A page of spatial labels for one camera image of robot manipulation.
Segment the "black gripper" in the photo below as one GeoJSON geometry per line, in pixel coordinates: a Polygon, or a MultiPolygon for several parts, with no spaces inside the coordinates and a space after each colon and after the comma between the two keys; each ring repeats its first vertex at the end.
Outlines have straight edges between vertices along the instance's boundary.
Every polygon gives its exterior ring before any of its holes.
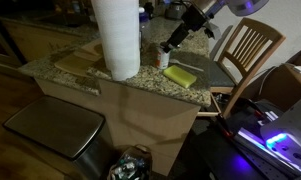
{"type": "MultiPolygon", "coordinates": [[[[220,29],[218,26],[210,23],[215,14],[220,10],[219,2],[191,2],[181,16],[182,23],[172,33],[172,42],[181,43],[189,34],[189,31],[196,32],[202,27],[209,38],[218,40],[220,38],[220,29]]],[[[174,49],[174,45],[169,42],[161,42],[161,49],[169,53],[174,49]]]]}

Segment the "robot base metal plate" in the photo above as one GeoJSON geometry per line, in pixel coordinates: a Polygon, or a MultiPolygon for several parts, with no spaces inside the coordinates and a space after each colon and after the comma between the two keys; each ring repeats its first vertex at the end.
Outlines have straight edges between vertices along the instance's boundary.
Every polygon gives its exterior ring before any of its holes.
{"type": "Polygon", "coordinates": [[[270,101],[247,100],[224,120],[229,136],[293,179],[301,179],[301,99],[286,111],[270,101]]]}

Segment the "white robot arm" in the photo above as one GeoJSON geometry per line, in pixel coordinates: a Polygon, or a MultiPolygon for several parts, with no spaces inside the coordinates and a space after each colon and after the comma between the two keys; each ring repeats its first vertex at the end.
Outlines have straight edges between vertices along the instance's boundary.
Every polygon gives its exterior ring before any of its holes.
{"type": "Polygon", "coordinates": [[[177,48],[189,35],[190,31],[196,32],[204,28],[209,38],[219,40],[221,31],[210,20],[225,6],[239,17],[251,15],[263,8],[269,0],[191,0],[186,6],[186,11],[181,16],[182,23],[174,30],[170,38],[160,43],[163,52],[169,53],[177,48]]]}

